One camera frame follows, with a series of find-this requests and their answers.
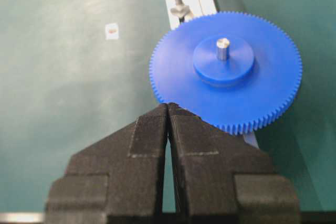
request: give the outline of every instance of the green surface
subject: green surface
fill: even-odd
[[[302,210],[336,210],[336,0],[216,0],[296,42],[293,106],[257,132]],[[169,28],[164,0],[0,0],[0,211],[42,211],[71,154],[156,106],[148,62]],[[118,23],[119,40],[104,26]],[[167,146],[164,211],[174,211]]]
[[[170,30],[165,1],[0,0],[0,10],[0,211],[42,211],[71,154],[156,107],[148,63]],[[105,39],[108,23],[119,40]]]
[[[221,10],[262,16],[298,46],[302,84],[292,107],[256,132],[304,211],[336,210],[336,0],[217,0]]]

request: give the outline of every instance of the white tape mark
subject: white tape mark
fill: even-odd
[[[119,39],[119,28],[117,23],[105,25],[105,36],[108,39]]]

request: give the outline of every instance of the blue gear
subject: blue gear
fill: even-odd
[[[229,58],[216,57],[228,38]],[[230,134],[280,117],[299,89],[302,62],[289,36],[250,14],[223,12],[182,23],[156,46],[149,67],[159,102],[175,102]]]

